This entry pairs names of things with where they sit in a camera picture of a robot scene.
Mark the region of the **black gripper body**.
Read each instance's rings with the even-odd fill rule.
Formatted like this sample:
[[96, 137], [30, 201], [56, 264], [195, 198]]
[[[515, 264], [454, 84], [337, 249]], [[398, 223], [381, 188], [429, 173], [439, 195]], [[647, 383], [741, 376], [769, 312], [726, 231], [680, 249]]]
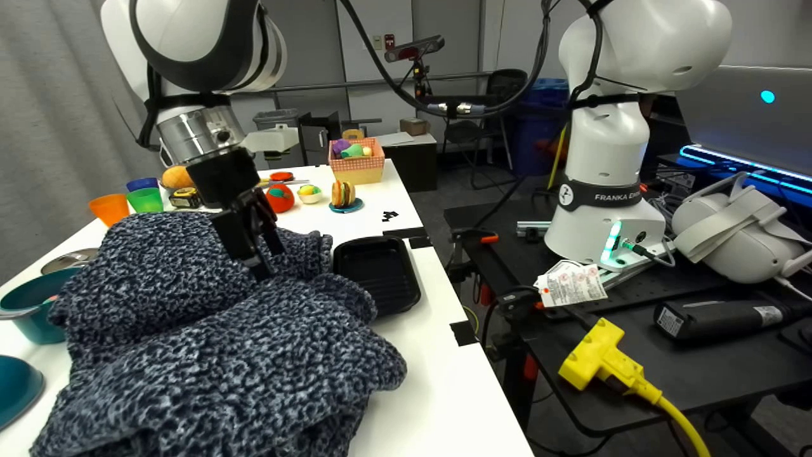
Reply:
[[200, 201], [213, 208], [213, 226], [231, 259], [254, 259], [266, 234], [259, 173], [244, 147], [213, 152], [188, 165]]

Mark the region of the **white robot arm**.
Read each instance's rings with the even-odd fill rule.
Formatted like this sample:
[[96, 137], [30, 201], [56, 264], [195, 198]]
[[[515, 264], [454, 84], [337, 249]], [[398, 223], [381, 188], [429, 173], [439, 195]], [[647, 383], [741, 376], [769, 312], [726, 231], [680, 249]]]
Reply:
[[[104, 0], [102, 30], [152, 140], [167, 122], [274, 86], [287, 69], [284, 36], [259, 0]], [[584, 0], [558, 43], [568, 160], [546, 231], [553, 254], [617, 269], [624, 241], [665, 249], [665, 216], [639, 195], [650, 142], [639, 99], [703, 81], [731, 30], [721, 0]]]

